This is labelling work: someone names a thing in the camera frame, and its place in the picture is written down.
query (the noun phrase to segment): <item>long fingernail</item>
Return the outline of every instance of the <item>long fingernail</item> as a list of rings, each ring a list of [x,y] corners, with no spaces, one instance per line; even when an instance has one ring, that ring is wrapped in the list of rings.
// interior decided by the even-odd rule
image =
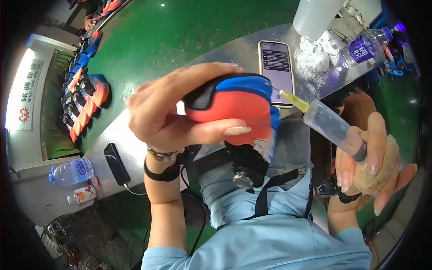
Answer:
[[[252,129],[250,127],[230,127],[224,131],[225,136],[236,136],[244,133],[250,132]]]
[[[374,213],[376,216],[381,214],[381,211],[384,209],[384,206],[387,204],[389,197],[384,197],[380,201],[378,201],[377,206],[374,209]]]
[[[238,64],[236,63],[218,63],[218,65],[226,68],[238,67]]]
[[[370,155],[368,155],[367,168],[370,175],[377,175],[379,170],[379,153],[377,150],[373,150]]]
[[[341,191],[347,192],[350,185],[351,185],[351,176],[349,175],[348,171],[344,171],[340,179]]]

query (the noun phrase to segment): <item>worker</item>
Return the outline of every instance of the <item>worker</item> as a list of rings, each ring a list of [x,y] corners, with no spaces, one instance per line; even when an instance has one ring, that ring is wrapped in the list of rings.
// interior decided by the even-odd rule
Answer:
[[[86,31],[90,30],[93,22],[97,20],[94,18],[95,12],[102,6],[102,0],[67,0],[70,4],[69,9],[73,9],[75,4],[79,4],[82,8],[86,9],[86,17],[84,18],[84,26]]]
[[[292,188],[279,189],[269,195],[268,215],[252,219],[247,218],[255,209],[258,192],[252,194],[234,189],[223,194],[232,183],[229,165],[205,173],[199,179],[201,193],[210,209],[211,225],[222,228],[189,256],[177,155],[188,145],[217,144],[251,129],[240,119],[196,123],[184,115],[177,115],[176,104],[184,95],[211,79],[244,72],[232,63],[183,67],[139,86],[128,99],[129,127],[148,146],[144,183],[152,221],[142,269],[369,270],[372,255],[357,223],[355,207],[358,199],[342,203],[338,196],[330,198],[328,233],[301,217],[308,200],[310,170],[299,175]],[[375,175],[383,163],[387,139],[385,122],[379,113],[369,116],[367,133],[367,169]],[[355,165],[351,157],[337,150],[337,182],[347,196],[359,193],[352,186]],[[406,186],[417,171],[416,164],[404,166],[400,172],[399,168],[399,163],[394,166],[376,197],[376,215],[390,196]]]

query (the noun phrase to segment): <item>black smartphone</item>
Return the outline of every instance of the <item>black smartphone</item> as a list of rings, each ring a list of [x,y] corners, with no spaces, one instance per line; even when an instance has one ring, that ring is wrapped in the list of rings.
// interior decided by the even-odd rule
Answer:
[[[104,150],[104,155],[117,184],[123,186],[123,184],[129,182],[130,176],[127,174],[123,162],[121,162],[120,156],[117,152],[117,148],[115,148],[113,143],[107,145]]]
[[[277,89],[295,95],[288,45],[282,42],[262,40],[258,43],[258,57],[260,74],[268,78]],[[276,107],[293,107],[291,102],[275,89],[272,91],[271,102]]]

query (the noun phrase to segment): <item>bracelet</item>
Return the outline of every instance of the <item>bracelet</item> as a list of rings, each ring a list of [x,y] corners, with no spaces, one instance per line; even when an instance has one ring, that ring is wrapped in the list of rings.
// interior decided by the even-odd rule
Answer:
[[[176,156],[182,154],[184,152],[184,148],[182,148],[178,151],[175,151],[175,152],[159,153],[159,152],[156,152],[155,150],[153,150],[151,147],[147,147],[147,152],[149,154],[151,154],[152,156],[154,156],[157,161],[162,161],[162,162],[168,163],[168,162],[174,160],[174,158]]]
[[[180,158],[176,160],[173,166],[166,168],[163,173],[152,173],[146,164],[147,158],[144,160],[144,172],[148,177],[156,181],[171,182],[180,175]]]

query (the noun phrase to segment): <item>syringe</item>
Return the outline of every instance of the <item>syringe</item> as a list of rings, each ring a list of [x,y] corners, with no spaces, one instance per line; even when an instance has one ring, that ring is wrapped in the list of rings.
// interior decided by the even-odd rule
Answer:
[[[312,100],[309,104],[291,93],[282,90],[279,93],[305,114],[303,121],[306,125],[340,147],[356,162],[365,162],[367,154],[365,140],[339,115],[318,99]]]

